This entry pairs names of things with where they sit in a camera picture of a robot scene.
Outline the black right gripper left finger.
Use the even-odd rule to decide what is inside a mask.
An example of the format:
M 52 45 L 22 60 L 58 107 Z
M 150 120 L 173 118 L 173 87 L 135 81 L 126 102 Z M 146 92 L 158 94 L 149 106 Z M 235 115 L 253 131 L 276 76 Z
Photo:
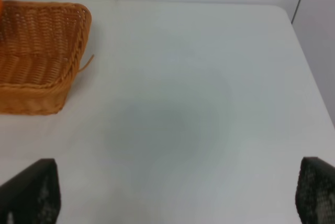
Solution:
M 1 185 L 1 223 L 56 223 L 60 210 L 55 159 L 40 159 Z

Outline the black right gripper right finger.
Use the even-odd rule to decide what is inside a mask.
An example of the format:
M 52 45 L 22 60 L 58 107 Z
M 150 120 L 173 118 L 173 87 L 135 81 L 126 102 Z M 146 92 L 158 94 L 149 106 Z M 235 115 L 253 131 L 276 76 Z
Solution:
M 304 157 L 295 205 L 301 223 L 334 224 L 334 166 L 318 157 Z

